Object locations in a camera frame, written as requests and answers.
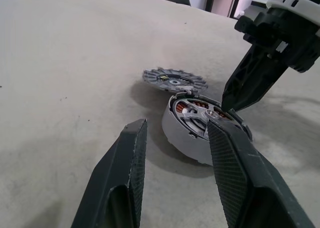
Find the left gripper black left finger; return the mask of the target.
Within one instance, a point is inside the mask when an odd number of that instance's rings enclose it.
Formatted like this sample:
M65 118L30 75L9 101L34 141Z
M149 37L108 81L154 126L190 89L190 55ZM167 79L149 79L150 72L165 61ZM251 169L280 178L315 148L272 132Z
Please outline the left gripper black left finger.
M95 166L72 227L139 227L145 179L147 121L127 124Z

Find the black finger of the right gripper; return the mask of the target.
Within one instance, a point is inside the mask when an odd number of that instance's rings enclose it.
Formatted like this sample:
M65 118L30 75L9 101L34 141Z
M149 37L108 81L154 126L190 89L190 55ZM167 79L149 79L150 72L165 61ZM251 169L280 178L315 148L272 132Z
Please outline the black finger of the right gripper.
M252 45L225 84L222 110L239 111L257 103L287 68L263 48Z

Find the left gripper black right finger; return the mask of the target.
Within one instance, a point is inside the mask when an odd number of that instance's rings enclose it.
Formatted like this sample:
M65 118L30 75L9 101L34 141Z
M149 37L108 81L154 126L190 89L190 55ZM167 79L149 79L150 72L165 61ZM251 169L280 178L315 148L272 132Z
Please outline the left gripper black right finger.
M215 182L228 227L313 227L278 170L235 124L207 123Z

